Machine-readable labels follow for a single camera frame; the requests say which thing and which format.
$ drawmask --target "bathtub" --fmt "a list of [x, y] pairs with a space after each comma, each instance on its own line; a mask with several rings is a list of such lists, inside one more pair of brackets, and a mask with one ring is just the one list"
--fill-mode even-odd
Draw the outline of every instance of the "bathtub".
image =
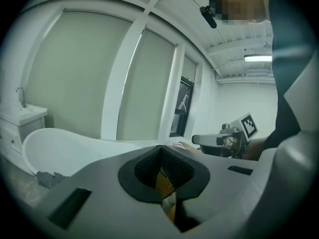
[[35, 175], [54, 172], [71, 176], [100, 159], [120, 155], [141, 147], [126, 143], [88, 138], [57, 128], [32, 132], [22, 145], [22, 157]]

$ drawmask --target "gray cloth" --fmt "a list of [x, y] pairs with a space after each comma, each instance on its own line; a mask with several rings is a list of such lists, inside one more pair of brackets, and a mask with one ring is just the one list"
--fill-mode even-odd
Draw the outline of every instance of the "gray cloth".
[[55, 185], [59, 184], [61, 181], [68, 178], [67, 176], [63, 176], [59, 173], [53, 173], [54, 175], [48, 173], [48, 172], [37, 172], [35, 177], [38, 180], [38, 183], [40, 186], [51, 189]]

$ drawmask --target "ceiling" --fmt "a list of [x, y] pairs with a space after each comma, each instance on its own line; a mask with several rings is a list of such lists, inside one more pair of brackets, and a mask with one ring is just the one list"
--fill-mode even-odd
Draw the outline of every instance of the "ceiling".
[[208, 0], [126, 0], [139, 6], [152, 4], [151, 12], [169, 21], [209, 58], [223, 84], [252, 84], [275, 87], [271, 63], [244, 61], [244, 55], [271, 54], [273, 32], [269, 22], [225, 25], [212, 29], [201, 16]]

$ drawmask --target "person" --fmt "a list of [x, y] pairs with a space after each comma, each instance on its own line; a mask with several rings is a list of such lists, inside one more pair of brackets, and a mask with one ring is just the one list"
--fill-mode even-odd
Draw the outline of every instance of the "person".
[[272, 70], [278, 93], [276, 127], [269, 137], [250, 141], [243, 155], [243, 159], [258, 160], [265, 149], [276, 148], [301, 131], [284, 94], [310, 61], [318, 40], [298, 7], [305, 7], [304, 3], [293, 4], [291, 0], [209, 1], [210, 9], [223, 24], [259, 24], [267, 20], [273, 27]]

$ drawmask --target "roller blind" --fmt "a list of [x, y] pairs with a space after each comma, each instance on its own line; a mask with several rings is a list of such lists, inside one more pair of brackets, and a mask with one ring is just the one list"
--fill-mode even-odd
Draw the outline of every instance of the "roller blind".
[[191, 61], [187, 56], [184, 57], [183, 75], [190, 79], [192, 82], [195, 81], [196, 64]]
[[64, 12], [42, 42], [26, 88], [28, 103], [48, 108], [46, 127], [100, 138], [113, 62], [131, 23]]
[[174, 45], [144, 30], [124, 87], [118, 140], [158, 138], [174, 51]]

